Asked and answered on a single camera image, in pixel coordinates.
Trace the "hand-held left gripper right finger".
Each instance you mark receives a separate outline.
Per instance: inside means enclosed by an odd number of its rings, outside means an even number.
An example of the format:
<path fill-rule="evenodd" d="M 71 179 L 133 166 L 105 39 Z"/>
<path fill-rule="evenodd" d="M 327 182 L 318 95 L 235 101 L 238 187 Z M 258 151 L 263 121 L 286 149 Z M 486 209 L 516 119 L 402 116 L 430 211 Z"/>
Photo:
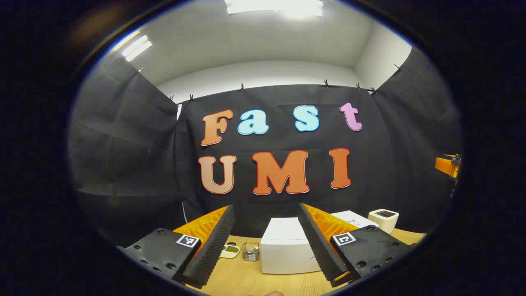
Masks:
<path fill-rule="evenodd" d="M 413 232 L 390 234 L 374 224 L 359 226 L 308 204 L 299 204 L 298 220 L 326 280 L 336 288 L 387 270 L 418 242 Z"/>

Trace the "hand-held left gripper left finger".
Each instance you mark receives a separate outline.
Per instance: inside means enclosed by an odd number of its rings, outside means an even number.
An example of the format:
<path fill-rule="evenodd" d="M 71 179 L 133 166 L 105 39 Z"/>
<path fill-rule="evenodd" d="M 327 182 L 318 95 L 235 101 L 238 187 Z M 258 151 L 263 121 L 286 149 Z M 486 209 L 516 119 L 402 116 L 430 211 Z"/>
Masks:
<path fill-rule="evenodd" d="M 208 283 L 234 222 L 234 207 L 228 205 L 175 230 L 157 228 L 118 249 L 158 277 L 200 289 Z"/>

